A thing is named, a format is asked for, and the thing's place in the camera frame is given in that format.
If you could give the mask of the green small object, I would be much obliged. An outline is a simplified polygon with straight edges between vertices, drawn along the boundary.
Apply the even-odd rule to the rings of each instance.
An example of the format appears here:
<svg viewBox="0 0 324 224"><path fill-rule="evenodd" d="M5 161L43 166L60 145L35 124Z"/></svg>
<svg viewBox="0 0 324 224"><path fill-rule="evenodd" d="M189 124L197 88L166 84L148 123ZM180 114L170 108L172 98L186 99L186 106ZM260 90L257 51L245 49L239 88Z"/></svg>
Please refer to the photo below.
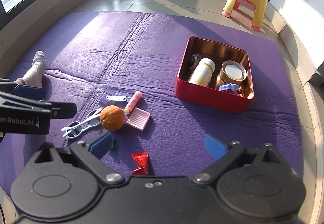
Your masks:
<svg viewBox="0 0 324 224"><path fill-rule="evenodd" d="M112 137L111 140L110 140L110 148L109 148L109 150L114 150L115 149L114 143L115 143L115 139Z"/></svg>

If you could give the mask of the white sunglasses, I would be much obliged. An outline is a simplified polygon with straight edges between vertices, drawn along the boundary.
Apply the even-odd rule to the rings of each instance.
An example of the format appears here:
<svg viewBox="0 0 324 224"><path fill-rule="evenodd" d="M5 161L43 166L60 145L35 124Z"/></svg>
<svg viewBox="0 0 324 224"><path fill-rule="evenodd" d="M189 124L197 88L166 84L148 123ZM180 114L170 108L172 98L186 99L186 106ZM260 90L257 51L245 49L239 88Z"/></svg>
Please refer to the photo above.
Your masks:
<svg viewBox="0 0 324 224"><path fill-rule="evenodd" d="M102 110L102 107L92 110L83 121L74 121L67 127L62 128L62 131L65 131L62 138L75 139L89 129L100 125L99 116Z"/></svg>

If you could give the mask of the orange fruit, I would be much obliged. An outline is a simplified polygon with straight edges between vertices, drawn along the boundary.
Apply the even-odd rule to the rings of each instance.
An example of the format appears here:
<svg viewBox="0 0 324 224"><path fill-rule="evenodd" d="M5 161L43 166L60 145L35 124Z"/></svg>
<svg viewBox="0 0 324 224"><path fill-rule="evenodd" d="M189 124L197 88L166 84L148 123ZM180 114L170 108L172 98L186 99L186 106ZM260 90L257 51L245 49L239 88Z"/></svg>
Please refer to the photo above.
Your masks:
<svg viewBox="0 0 324 224"><path fill-rule="evenodd" d="M101 111L99 121L104 129L109 132L114 132L123 127L125 123L125 114L118 106L109 105Z"/></svg>

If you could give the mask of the red snack packet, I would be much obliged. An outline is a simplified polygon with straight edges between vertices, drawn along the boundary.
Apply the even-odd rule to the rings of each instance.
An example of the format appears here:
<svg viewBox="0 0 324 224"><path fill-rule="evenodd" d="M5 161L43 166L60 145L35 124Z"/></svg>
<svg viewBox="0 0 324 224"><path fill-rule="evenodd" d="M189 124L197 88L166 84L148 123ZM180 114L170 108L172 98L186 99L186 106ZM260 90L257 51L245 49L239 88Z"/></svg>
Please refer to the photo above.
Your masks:
<svg viewBox="0 0 324 224"><path fill-rule="evenodd" d="M146 151L140 153L132 153L132 158L137 165L137 168L133 170L133 176L148 176L149 166L148 166L148 153Z"/></svg>

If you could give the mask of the pink comb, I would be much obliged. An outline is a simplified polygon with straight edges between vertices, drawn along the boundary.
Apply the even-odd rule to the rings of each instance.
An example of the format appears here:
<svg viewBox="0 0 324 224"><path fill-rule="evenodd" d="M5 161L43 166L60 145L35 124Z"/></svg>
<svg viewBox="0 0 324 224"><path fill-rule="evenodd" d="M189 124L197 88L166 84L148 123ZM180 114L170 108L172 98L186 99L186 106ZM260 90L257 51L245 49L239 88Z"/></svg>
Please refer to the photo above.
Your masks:
<svg viewBox="0 0 324 224"><path fill-rule="evenodd" d="M143 131L148 123L149 118L149 112L140 108L134 108L126 123L133 128Z"/></svg>

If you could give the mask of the pink tube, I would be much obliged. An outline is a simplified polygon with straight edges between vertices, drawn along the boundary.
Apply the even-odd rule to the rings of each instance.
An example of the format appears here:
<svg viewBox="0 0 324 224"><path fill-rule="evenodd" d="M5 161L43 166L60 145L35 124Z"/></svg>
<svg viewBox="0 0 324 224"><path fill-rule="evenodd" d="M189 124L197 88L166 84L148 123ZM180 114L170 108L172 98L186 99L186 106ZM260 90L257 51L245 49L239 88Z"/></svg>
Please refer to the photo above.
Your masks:
<svg viewBox="0 0 324 224"><path fill-rule="evenodd" d="M129 102L125 106L124 113L130 114L135 108L136 104L142 97L142 93L140 91L136 91L133 96L130 98Z"/></svg>

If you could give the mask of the silver nail clipper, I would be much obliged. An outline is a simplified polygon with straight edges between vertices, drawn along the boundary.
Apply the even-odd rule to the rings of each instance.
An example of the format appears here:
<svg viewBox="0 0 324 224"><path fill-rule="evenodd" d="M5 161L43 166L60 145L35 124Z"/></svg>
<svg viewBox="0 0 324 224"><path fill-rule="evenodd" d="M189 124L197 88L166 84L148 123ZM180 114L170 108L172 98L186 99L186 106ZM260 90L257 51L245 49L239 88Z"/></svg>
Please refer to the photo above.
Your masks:
<svg viewBox="0 0 324 224"><path fill-rule="evenodd" d="M99 104L102 107L106 107L108 105L116 105L120 102L127 102L127 97L119 95L104 95L99 100Z"/></svg>

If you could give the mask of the white yellow bottle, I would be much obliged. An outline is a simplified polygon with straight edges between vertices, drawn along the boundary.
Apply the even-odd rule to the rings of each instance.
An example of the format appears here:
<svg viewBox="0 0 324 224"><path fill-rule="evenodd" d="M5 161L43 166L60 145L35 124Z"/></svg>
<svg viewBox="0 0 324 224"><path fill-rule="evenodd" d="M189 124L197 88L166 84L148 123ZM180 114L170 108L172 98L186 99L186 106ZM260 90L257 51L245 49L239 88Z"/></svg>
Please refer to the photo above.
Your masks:
<svg viewBox="0 0 324 224"><path fill-rule="evenodd" d="M201 59L188 79L188 82L207 87L211 81L215 68L215 63L211 59Z"/></svg>

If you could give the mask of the round metal tin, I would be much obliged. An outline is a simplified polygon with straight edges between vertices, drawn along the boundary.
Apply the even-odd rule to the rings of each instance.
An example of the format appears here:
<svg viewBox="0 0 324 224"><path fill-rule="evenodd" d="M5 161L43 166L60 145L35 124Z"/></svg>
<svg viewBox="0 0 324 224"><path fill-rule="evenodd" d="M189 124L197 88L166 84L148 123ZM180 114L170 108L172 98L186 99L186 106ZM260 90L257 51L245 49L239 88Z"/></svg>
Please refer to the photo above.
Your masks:
<svg viewBox="0 0 324 224"><path fill-rule="evenodd" d="M216 87L225 84L236 84L240 86L247 78L246 69L238 62L233 60L224 61L216 79Z"/></svg>

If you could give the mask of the small blue cream tin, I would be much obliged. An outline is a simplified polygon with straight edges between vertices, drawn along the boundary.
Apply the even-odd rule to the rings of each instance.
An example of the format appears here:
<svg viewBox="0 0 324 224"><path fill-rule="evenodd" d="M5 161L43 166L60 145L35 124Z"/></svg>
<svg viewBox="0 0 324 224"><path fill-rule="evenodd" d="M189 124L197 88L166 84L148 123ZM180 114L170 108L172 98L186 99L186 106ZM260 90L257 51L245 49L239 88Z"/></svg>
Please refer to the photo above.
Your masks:
<svg viewBox="0 0 324 224"><path fill-rule="evenodd" d="M186 67L188 67L190 72L193 72L194 69L198 66L200 60L201 60L201 55L196 53L186 61Z"/></svg>

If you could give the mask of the foot in grey sock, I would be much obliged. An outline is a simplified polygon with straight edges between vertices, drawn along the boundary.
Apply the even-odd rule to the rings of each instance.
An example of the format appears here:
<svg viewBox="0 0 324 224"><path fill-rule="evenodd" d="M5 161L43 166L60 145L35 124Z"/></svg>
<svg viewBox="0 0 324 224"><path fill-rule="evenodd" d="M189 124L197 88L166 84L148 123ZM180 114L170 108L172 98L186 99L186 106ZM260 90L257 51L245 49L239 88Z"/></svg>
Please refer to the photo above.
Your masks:
<svg viewBox="0 0 324 224"><path fill-rule="evenodd" d="M39 50L35 53L31 68L22 78L14 81L18 85L42 88L42 77L46 69L47 62L44 53Z"/></svg>

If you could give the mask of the red metal tin box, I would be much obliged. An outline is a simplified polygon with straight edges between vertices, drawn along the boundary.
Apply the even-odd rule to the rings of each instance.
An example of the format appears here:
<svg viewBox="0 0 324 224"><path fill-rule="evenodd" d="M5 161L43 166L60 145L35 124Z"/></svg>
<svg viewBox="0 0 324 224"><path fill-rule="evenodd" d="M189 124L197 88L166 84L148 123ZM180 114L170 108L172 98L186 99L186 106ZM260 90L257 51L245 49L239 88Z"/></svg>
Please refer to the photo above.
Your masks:
<svg viewBox="0 0 324 224"><path fill-rule="evenodd" d="M186 67L186 61L194 54L209 58L215 63L215 71L207 87L190 84L188 79L192 72ZM222 92L216 87L216 79L224 61L233 60L240 63L247 71L247 78L238 86L242 94L235 95ZM216 41L192 36L188 39L181 65L176 78L175 95L185 101L210 106L216 109L240 114L254 99L254 87L250 60L245 50Z"/></svg>

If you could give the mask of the purple floor mat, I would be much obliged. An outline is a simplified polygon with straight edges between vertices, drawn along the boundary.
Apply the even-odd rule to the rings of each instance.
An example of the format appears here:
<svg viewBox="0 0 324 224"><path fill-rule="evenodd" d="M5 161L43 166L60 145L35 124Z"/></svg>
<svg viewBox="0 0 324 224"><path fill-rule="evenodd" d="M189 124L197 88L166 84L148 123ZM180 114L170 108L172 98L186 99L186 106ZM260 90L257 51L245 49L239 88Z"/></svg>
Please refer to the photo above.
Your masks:
<svg viewBox="0 0 324 224"><path fill-rule="evenodd" d="M175 96L180 62L190 37L218 41L247 52L254 99L239 115L185 102ZM47 59L46 98L77 105L81 121L104 94L130 97L151 117L143 131L124 126L116 151L103 161L124 176L135 168L133 152L146 151L158 176L194 176L213 162L204 135L248 147L274 144L298 174L303 171L300 125L280 49L271 40L230 27L165 14L71 13L62 17L26 52L15 49L1 66L15 80L41 50Z"/></svg>

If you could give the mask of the yellow plastic stool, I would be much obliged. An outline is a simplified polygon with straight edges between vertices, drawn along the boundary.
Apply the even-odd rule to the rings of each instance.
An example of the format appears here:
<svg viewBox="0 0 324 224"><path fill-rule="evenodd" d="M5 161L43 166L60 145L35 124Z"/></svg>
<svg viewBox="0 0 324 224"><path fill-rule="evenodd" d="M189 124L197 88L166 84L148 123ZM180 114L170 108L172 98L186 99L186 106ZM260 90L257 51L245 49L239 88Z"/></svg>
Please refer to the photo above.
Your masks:
<svg viewBox="0 0 324 224"><path fill-rule="evenodd" d="M223 7L222 15L230 18L232 11L234 9L238 9L241 4L246 5L254 10L251 28L254 31L260 31L268 0L227 0L225 6Z"/></svg>

